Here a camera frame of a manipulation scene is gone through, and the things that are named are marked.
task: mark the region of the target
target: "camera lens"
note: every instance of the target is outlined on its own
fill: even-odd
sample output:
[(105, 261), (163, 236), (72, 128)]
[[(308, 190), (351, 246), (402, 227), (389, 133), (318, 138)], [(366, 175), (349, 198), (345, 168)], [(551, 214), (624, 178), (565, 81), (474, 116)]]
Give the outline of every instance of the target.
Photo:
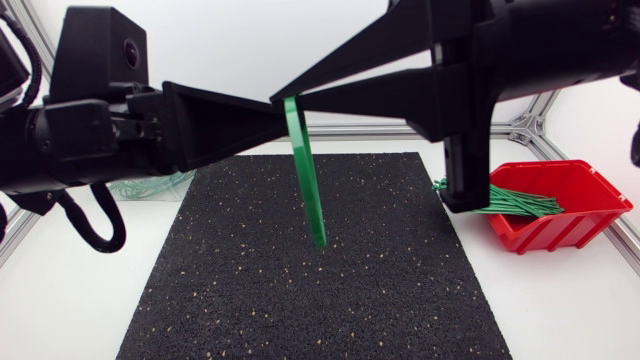
[(140, 63), (140, 54), (138, 53), (136, 43), (131, 39), (126, 39), (124, 41), (124, 57), (130, 68), (135, 69), (138, 67), (138, 64)]

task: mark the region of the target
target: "green plastic plate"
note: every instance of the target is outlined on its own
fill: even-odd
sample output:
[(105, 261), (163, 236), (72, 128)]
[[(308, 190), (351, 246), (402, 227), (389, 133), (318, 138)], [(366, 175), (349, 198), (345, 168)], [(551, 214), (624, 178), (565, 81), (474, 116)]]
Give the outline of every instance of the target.
[(318, 247), (326, 247), (327, 233), (324, 229), (316, 168), (313, 164), (313, 155), (311, 154), (309, 133), (307, 132), (307, 124), (304, 121), (304, 114), (298, 111), (295, 97), (284, 100), (284, 111), (287, 116), (289, 137), (291, 137), (291, 144), (293, 145), (293, 159), (296, 163), (300, 189), (304, 198), (309, 224), (311, 225), (313, 242)]

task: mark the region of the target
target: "black rubber mat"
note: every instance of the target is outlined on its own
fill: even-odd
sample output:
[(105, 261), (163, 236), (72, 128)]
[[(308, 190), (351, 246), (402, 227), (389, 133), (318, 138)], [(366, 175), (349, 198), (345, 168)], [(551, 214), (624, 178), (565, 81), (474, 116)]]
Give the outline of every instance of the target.
[(418, 154), (315, 159), (324, 250), (292, 157), (198, 172), (120, 359), (511, 358)]

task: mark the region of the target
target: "green cable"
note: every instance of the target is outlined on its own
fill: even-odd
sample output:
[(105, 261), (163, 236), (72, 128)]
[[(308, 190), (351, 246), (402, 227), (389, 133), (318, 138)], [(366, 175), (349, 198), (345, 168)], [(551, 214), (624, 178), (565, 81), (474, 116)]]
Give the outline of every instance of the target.
[(157, 178), (124, 180), (111, 183), (108, 187), (111, 192), (127, 200), (144, 200), (170, 190), (194, 176), (195, 171), (190, 171)]
[[(433, 182), (431, 189), (440, 191), (447, 188), (448, 182), (444, 178)], [(561, 214), (565, 211), (556, 198), (537, 194), (528, 194), (490, 185), (489, 206), (474, 210), (478, 214), (509, 214), (520, 216), (543, 217)]]

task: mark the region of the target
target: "red plastic bin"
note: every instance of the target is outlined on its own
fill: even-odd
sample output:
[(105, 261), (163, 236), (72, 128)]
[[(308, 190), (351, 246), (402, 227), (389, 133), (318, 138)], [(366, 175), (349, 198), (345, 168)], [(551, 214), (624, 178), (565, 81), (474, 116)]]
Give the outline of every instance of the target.
[(591, 239), (633, 209), (591, 165), (581, 160), (507, 163), (491, 173), (501, 188), (555, 197), (565, 212), (541, 218), (487, 215), (509, 251), (554, 251), (563, 246), (583, 248)]

